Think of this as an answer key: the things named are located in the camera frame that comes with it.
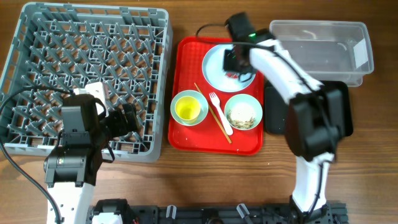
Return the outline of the red snack wrapper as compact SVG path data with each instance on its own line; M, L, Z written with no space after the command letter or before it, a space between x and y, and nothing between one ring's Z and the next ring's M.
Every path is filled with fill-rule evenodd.
M227 73L226 73L226 76L227 76L228 78L233 78L233 79L239 78L239 74L238 74L238 73L227 72Z

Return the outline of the green bowl with food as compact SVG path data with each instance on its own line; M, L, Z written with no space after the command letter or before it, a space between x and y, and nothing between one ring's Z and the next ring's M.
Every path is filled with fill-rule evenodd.
M247 94L238 94L238 95L232 96L224 106L224 113L227 118L227 114L228 114L229 110L231 109L231 107L233 105L235 105L236 103L243 103L243 102L250 104L256 112L256 116L255 116L256 120L255 120L254 126L252 128L238 129L238 130L246 131L246 130L254 129L262 121L262 114L263 114L262 106L261 106L260 102L255 97L253 97L251 95L247 95Z

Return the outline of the yellow plastic cup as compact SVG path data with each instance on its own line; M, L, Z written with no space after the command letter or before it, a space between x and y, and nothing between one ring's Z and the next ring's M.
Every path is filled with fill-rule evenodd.
M200 102L192 96L183 96L175 104L175 112L184 123L193 123L201 111Z

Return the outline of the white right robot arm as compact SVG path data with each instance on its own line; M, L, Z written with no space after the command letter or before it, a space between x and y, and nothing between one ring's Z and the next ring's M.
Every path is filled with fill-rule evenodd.
M225 22L233 50L224 58L226 71L261 72L288 106L285 139L296 156L292 208L311 219L326 204L325 185L338 143L346 137L343 93L311 77L267 29L256 30L246 13Z

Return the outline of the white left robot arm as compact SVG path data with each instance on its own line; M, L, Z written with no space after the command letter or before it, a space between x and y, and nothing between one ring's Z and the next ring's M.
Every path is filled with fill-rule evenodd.
M131 103L98 113L102 101L93 95L72 95L61 107L63 131L44 160L45 183L50 194L47 223L84 223L96 185L97 172L109 142L137 131L136 107Z

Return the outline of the grey dishwasher rack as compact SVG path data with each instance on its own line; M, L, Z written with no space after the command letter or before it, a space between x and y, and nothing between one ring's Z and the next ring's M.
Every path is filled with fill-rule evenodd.
M46 156L62 128L67 90L101 82L105 105L136 108L139 128L103 151L118 161L160 157L173 30L165 9L29 2L1 75L1 139L8 153Z

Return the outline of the light blue plate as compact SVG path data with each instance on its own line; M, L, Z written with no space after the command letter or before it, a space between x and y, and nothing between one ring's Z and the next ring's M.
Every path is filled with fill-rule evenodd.
M212 47L202 61L202 72L205 80L215 89L234 93L247 88L254 80L254 73L242 74L237 79L228 78L223 70L224 51L233 45L216 45Z

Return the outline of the white plastic fork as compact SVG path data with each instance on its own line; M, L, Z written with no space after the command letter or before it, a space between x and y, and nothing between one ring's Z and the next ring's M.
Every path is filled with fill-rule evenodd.
M211 102L213 103L214 107L217 109L217 112L220 116L222 125L224 127L224 130L226 131L226 134L228 136L233 134L233 129L231 127L231 125L229 124L229 121L227 120L226 116L224 115L223 111L221 110L221 106L220 106L220 99L218 98L218 96L216 95L215 92L211 92L209 93L209 97Z

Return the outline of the wooden chopstick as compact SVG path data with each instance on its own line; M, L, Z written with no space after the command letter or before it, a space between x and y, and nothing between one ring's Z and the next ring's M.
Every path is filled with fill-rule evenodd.
M200 88L198 87L198 85L197 85L195 82L194 82L194 85L195 85L196 89L198 90L198 92L201 93L201 94L204 96L204 94L201 92ZM227 135L226 131L224 130L223 125L220 123L220 121L219 121L218 117L215 115L213 109L211 108L211 106L208 106L208 108L209 108L209 110L210 110L210 113L211 113L212 116L214 117L216 123L217 123L218 126L220 127L222 133L224 134L225 138L227 139L227 141L228 141L230 144L232 144L231 139L230 139L229 136Z

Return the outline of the green bowl under cup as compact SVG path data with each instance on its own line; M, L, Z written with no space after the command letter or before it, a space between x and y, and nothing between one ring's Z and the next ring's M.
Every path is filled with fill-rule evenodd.
M193 123L184 123L183 120L180 119L175 112L175 104L176 104L177 100L179 100L183 96L192 96L192 97L196 98L201 104L200 114L199 114L197 120ZM195 125L201 123L206 118L206 116L208 114L208 103L207 103L206 98L198 91L185 90L185 91L181 91L173 98L171 105L170 105L170 112L171 112L173 119L176 120L177 123L184 125L184 126L195 126Z

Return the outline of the red plastic tray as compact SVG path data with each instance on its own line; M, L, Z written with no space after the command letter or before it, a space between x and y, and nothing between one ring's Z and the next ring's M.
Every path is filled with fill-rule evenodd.
M211 48L211 44L199 42L194 36L186 37L178 44L172 92L174 101L183 91L200 90L206 101L210 100L210 92L216 93L221 100L221 106L225 106L235 95L219 91L205 80L202 62ZM214 116L207 112L203 121L194 126L184 126L175 118L170 118L168 139L173 147L181 150L249 156L257 153L262 147L263 124L260 120L253 129L235 129L231 136L226 137Z

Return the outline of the black tray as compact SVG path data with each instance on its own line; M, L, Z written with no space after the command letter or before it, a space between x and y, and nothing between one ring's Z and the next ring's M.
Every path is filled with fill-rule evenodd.
M326 87L335 87L342 92L345 109L345 133L350 136L353 133L353 120L348 86L340 81L322 81ZM285 120L288 106L285 104L278 91L267 81L264 85L264 130L269 134L284 135Z

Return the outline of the rice and food scraps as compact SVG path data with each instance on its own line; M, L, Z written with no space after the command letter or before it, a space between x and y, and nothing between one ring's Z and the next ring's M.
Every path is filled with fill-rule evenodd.
M237 129L250 129L254 126L256 112L248 103L236 103L227 114L227 119Z

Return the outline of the clear plastic bin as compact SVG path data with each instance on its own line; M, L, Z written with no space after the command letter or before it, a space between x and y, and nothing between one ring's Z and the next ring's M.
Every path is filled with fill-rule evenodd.
M360 86L374 71L373 50L363 22L274 20L270 31L312 77Z

